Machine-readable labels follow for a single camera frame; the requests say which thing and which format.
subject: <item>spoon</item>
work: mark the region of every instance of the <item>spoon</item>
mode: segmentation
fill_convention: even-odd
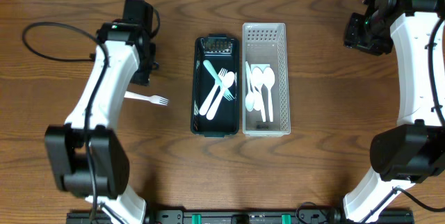
[[[268,89],[268,95],[269,95],[269,120],[270,122],[273,122],[272,95],[270,93],[270,89],[273,87],[273,84],[275,83],[275,74],[272,68],[267,67],[264,70],[263,80],[264,80],[264,85]]]
[[[228,72],[222,79],[222,88],[215,101],[211,105],[209,112],[207,112],[207,120],[212,120],[215,117],[216,111],[220,106],[221,99],[223,98],[224,92],[232,86],[235,81],[235,74],[233,72]]]
[[[245,73],[246,77],[248,78],[248,94],[245,96],[245,101],[244,101],[245,109],[247,109],[247,111],[249,112],[252,112],[255,103],[255,95],[250,88],[250,75],[252,75],[252,73],[250,71],[250,66],[247,61],[245,62]]]
[[[261,94],[261,87],[263,86],[263,72],[256,67],[252,71],[252,84],[257,90],[255,93],[255,104],[254,109],[261,111],[261,117],[263,118],[263,122],[266,122],[266,112],[264,110],[264,101],[263,95]]]

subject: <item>plastic tray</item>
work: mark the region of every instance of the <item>plastic tray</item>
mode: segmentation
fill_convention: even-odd
[[[268,115],[268,90],[262,87],[266,122],[261,112],[245,109],[248,92],[245,62],[264,71],[270,65],[275,73],[275,84],[271,89],[273,122]],[[243,25],[243,133],[247,136],[280,137],[291,133],[289,108],[289,79],[287,74],[286,26],[283,23],[245,23]]]
[[[235,73],[235,82],[229,88],[234,99],[228,101],[223,98],[213,120],[207,120],[205,115],[199,114],[201,104],[215,84],[214,78],[202,64],[205,60],[211,62],[217,73],[221,68]],[[239,130],[239,41],[226,35],[214,34],[196,39],[193,70],[191,131],[205,137],[236,134]]]

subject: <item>fork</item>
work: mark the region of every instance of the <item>fork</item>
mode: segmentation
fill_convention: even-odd
[[[132,93],[132,92],[126,91],[124,97],[129,98],[129,99],[140,99],[140,100],[143,100],[146,102],[151,102],[153,104],[158,104],[158,105],[162,105],[162,106],[168,105],[168,99],[158,96],[158,95],[144,96],[144,95],[139,95],[137,93]]]
[[[227,70],[225,68],[222,68],[220,70],[220,72],[218,73],[218,77],[220,79],[223,79],[226,74],[227,74]],[[213,97],[215,97],[215,93],[216,93],[216,90],[218,89],[218,87],[219,87],[218,82],[215,81],[215,85],[213,85],[213,88],[210,90],[209,95],[207,95],[207,98],[204,100],[204,103],[201,105],[200,115],[206,115],[207,111],[210,108],[211,101],[213,100]],[[229,101],[233,100],[228,95],[224,95],[224,97]]]

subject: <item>wooden tabletop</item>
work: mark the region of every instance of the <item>wooden tabletop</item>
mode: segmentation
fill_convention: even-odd
[[[125,100],[118,137],[131,162],[130,185],[146,199],[187,209],[295,209],[304,201],[337,206],[370,167],[372,138],[396,125],[396,55],[371,56],[343,47],[343,32],[361,0],[146,0],[161,15],[150,87],[168,107]],[[32,22],[63,22],[94,33],[121,18],[124,0],[0,0],[0,223],[64,223],[82,199],[56,189],[45,151],[48,125],[61,125],[78,102],[92,65],[57,63],[21,42]],[[221,139],[190,131],[195,39],[228,33],[240,41],[245,22],[284,22],[287,32],[291,134]],[[83,58],[93,43],[63,29],[36,29],[41,52]],[[445,179],[410,192],[445,205]],[[416,222],[439,223],[399,196]]]

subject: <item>green tape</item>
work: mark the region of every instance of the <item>green tape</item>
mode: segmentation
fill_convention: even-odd
[[[192,224],[201,224],[201,215],[200,214],[192,215]]]
[[[291,215],[290,214],[283,214],[281,216],[283,224],[292,224]]]

